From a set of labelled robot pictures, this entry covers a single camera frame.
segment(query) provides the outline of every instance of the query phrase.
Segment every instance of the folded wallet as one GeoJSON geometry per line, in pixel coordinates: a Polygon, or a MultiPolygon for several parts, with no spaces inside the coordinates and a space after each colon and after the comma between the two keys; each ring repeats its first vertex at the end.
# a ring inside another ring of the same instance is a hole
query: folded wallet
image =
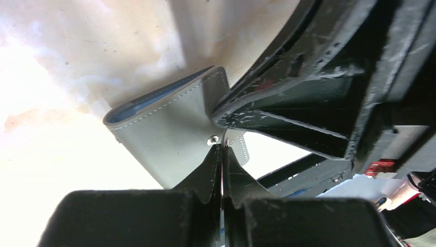
{"type": "MultiPolygon", "coordinates": [[[[212,66],[121,104],[103,123],[163,188],[172,188],[221,141],[224,129],[210,116],[228,90],[224,69],[212,66]]],[[[227,131],[241,165],[249,159],[243,133],[227,131]]]]}

